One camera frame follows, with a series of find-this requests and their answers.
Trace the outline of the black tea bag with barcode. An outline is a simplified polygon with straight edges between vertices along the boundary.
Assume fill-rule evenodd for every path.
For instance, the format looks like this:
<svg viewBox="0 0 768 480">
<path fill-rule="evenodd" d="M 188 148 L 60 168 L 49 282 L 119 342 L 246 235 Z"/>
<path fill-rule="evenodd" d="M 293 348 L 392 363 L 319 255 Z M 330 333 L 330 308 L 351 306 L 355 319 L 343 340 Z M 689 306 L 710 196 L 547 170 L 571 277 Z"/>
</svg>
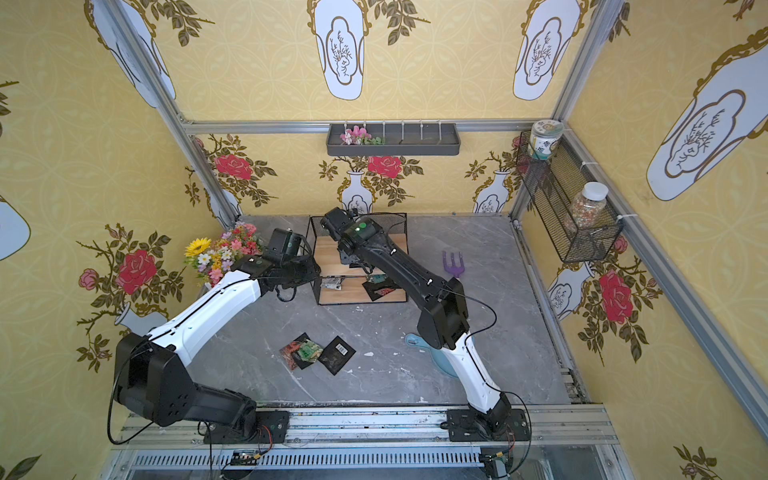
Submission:
<svg viewBox="0 0 768 480">
<path fill-rule="evenodd" d="M 355 355 L 356 350 L 340 336 L 336 336 L 322 351 L 318 361 L 332 374 L 337 375 Z"/>
</svg>

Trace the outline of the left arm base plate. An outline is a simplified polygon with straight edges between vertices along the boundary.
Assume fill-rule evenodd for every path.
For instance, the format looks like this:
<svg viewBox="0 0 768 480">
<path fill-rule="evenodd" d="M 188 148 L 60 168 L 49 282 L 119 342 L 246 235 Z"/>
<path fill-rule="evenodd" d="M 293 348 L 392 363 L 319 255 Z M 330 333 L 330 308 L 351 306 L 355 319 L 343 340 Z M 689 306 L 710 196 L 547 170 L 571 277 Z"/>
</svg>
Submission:
<svg viewBox="0 0 768 480">
<path fill-rule="evenodd" d="M 282 444 L 289 427 L 290 413 L 286 410 L 254 410 L 234 426 L 213 424 L 204 432 L 205 444 Z"/>
</svg>

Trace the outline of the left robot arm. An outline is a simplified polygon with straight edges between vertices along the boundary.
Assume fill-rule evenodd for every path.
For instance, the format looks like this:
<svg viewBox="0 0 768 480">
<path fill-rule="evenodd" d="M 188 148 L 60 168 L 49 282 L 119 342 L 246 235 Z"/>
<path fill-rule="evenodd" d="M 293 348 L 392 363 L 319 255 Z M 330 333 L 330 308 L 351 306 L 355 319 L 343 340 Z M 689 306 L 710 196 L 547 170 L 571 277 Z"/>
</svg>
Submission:
<svg viewBox="0 0 768 480">
<path fill-rule="evenodd" d="M 171 321 L 119 342 L 110 401 L 160 427 L 182 420 L 227 427 L 242 423 L 253 401 L 194 382 L 187 367 L 241 310 L 267 293 L 294 290 L 319 274 L 302 235 L 274 230 L 262 254 L 237 260 L 216 286 Z"/>
</svg>

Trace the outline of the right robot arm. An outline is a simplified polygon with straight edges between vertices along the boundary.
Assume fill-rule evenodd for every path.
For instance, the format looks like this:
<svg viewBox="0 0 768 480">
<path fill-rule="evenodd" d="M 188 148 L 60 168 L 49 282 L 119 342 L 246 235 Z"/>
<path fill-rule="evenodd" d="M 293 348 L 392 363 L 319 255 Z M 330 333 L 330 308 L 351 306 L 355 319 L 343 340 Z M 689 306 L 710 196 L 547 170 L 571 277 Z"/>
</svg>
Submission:
<svg viewBox="0 0 768 480">
<path fill-rule="evenodd" d="M 354 263 L 381 270 L 420 309 L 419 336 L 447 358 L 468 402 L 472 435 L 486 440 L 529 441 L 532 422 L 526 406 L 515 408 L 510 393 L 493 380 L 477 353 L 470 330 L 468 297 L 460 280 L 430 272 L 397 246 L 372 217 L 334 208 L 321 219 L 337 250 Z"/>
</svg>

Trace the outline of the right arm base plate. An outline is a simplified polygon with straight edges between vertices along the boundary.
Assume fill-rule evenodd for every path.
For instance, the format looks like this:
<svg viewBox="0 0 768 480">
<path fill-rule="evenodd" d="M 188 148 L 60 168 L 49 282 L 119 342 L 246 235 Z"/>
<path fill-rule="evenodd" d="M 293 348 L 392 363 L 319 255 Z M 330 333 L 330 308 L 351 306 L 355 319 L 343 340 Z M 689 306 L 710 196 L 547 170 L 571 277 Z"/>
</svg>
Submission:
<svg viewBox="0 0 768 480">
<path fill-rule="evenodd" d="M 472 409 L 448 410 L 440 428 L 448 432 L 451 442 L 506 442 L 531 439 L 530 422 L 523 409 L 511 409 L 504 413 L 498 426 L 491 426 L 486 418 Z"/>
</svg>

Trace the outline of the red black tea bag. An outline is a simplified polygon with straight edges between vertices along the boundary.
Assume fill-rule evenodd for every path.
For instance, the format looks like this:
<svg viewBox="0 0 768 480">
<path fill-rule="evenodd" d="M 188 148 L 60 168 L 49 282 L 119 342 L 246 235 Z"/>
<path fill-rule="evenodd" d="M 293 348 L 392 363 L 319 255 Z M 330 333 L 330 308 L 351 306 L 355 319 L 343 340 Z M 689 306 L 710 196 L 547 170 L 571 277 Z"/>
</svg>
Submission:
<svg viewBox="0 0 768 480">
<path fill-rule="evenodd" d="M 301 348 L 300 341 L 292 341 L 288 345 L 280 349 L 280 353 L 290 371 L 293 371 L 299 367 L 298 361 L 300 360 L 300 355 L 298 351 L 300 350 L 300 348 Z"/>
</svg>

